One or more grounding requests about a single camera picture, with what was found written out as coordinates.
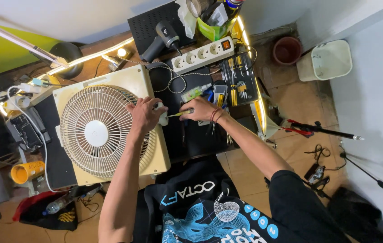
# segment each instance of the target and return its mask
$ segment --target power outlet socket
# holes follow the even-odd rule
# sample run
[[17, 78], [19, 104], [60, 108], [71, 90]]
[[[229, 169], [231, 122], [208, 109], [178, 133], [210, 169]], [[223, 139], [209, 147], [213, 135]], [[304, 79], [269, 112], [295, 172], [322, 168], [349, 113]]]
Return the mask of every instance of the power outlet socket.
[[235, 53], [232, 38], [227, 36], [182, 56], [172, 58], [173, 70], [178, 75], [188, 73], [208, 64], [230, 57]]

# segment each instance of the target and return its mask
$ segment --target orange cup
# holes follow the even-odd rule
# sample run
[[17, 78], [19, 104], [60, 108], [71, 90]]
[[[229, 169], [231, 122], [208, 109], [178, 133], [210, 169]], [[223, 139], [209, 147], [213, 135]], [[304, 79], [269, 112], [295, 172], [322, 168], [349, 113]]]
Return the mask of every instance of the orange cup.
[[18, 164], [11, 168], [11, 178], [15, 183], [23, 184], [44, 173], [44, 167], [43, 161]]

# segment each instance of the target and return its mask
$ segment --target hand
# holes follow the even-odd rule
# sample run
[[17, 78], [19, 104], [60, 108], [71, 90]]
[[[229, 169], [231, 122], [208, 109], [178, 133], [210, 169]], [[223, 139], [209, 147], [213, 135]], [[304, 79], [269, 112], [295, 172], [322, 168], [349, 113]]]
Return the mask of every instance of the hand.
[[182, 115], [179, 117], [179, 120], [192, 119], [194, 121], [209, 121], [217, 106], [202, 97], [196, 97], [184, 104], [179, 111], [183, 112], [189, 108], [194, 108], [194, 113]]
[[131, 130], [137, 130], [141, 135], [145, 135], [156, 127], [160, 116], [168, 110], [167, 107], [162, 107], [154, 110], [154, 105], [162, 102], [159, 98], [145, 97], [138, 98], [137, 103], [128, 104], [125, 108], [133, 116]]

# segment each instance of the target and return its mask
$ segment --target screwdriver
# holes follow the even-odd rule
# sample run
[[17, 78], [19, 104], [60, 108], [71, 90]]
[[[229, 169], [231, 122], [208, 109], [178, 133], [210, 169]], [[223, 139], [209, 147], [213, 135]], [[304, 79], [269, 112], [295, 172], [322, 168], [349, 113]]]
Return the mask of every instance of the screwdriver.
[[193, 113], [193, 112], [194, 112], [194, 109], [191, 108], [189, 110], [186, 110], [186, 111], [183, 111], [183, 112], [180, 112], [180, 113], [176, 113], [175, 115], [169, 115], [168, 118], [169, 117], [174, 117], [174, 116], [182, 116], [184, 114], [190, 114], [190, 113]]

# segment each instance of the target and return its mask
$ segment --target black t-shirt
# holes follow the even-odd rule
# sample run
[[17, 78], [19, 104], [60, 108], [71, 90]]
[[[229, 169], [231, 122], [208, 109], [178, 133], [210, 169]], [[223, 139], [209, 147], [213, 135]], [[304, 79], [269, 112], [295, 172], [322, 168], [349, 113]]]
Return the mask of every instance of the black t-shirt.
[[139, 191], [134, 242], [350, 242], [297, 174], [276, 172], [269, 201], [273, 218], [239, 199], [216, 156], [174, 164]]

